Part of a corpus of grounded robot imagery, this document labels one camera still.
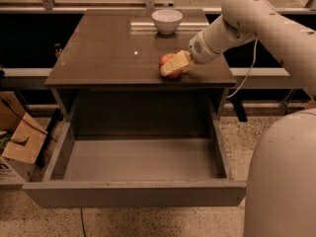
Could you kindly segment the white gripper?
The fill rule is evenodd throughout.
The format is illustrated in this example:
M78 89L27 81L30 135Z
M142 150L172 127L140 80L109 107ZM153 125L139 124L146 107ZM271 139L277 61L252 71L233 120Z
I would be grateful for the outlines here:
M217 56L218 53L208 47L202 32L199 32L189 41L189 51L181 50L174 54L161 66L160 72L163 77L179 71L185 73L194 66L194 63L207 64Z

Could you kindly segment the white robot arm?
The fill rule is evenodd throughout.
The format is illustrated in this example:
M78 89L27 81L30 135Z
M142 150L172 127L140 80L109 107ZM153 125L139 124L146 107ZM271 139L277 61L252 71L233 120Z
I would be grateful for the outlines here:
M220 16L185 51L160 66L163 76L211 62L225 50L259 41L280 68L261 69L251 89L302 89L316 96L316 32L279 14L267 0L223 0ZM316 237L316 109L272 124L252 155L245 237Z

